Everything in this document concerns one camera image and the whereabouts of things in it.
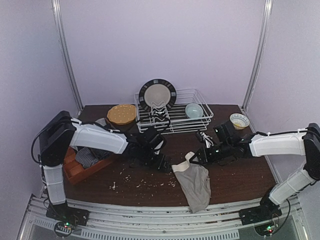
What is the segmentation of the grey beige sock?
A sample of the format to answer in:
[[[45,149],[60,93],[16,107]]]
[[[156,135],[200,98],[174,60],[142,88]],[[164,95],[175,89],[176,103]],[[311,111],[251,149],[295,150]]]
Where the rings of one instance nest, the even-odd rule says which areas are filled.
[[[209,171],[199,164],[191,163],[194,156],[195,153],[190,151],[185,155],[185,161],[171,167],[193,214],[205,210],[211,198]]]

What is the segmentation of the grey striped boxer underwear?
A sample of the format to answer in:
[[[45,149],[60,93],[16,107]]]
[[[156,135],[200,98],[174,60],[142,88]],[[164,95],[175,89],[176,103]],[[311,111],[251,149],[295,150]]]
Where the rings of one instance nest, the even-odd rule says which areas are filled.
[[[95,158],[89,148],[84,147],[76,153],[75,161],[81,164],[84,169],[88,169],[95,165],[99,160]]]

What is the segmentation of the brown wooden organizer box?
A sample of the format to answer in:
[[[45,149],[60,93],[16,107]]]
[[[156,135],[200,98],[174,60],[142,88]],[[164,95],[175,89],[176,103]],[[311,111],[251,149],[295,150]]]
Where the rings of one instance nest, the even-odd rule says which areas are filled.
[[[69,147],[63,171],[67,180],[76,185],[112,164],[117,157],[109,151],[88,147]]]

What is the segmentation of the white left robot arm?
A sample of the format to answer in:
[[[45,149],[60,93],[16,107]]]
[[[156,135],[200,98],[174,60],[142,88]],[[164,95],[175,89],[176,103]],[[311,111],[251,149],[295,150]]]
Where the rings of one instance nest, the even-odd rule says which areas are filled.
[[[34,138],[31,157],[40,165],[49,203],[67,203],[63,180],[63,163],[69,148],[82,158],[125,155],[160,172],[169,172],[170,159],[161,153],[166,145],[162,133],[153,126],[143,133],[112,129],[96,121],[81,121],[68,111],[59,112]]]

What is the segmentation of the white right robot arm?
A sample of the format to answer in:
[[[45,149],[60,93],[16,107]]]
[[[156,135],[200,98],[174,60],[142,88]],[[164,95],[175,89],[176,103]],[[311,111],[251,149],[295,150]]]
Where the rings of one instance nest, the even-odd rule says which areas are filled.
[[[205,166],[226,158],[251,159],[262,156],[303,156],[304,166],[296,170],[287,180],[275,185],[261,199],[258,212],[273,214],[279,205],[305,187],[320,180],[320,127],[310,123],[306,128],[278,132],[254,132],[240,136],[231,121],[214,127],[219,143],[210,141],[203,132],[205,146],[191,158],[190,163]]]

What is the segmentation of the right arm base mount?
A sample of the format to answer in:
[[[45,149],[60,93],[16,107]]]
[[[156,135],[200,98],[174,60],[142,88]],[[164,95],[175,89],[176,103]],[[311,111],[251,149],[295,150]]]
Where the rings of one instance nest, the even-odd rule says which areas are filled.
[[[239,217],[243,226],[268,221],[266,224],[258,224],[254,227],[257,234],[262,237],[271,237],[277,232],[277,223],[275,223],[274,217],[279,218],[282,215],[280,206],[269,199],[272,189],[272,187],[269,188],[261,198],[259,206],[245,208],[239,211]]]

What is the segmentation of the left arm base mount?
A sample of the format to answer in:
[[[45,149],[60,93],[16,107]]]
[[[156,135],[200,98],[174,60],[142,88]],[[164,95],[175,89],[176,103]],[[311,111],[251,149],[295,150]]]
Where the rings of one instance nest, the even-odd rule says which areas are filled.
[[[72,235],[78,227],[85,227],[89,220],[90,212],[86,209],[71,207],[65,201],[61,204],[53,204],[47,197],[43,201],[46,208],[45,216],[47,218],[56,220],[53,232],[63,240]]]

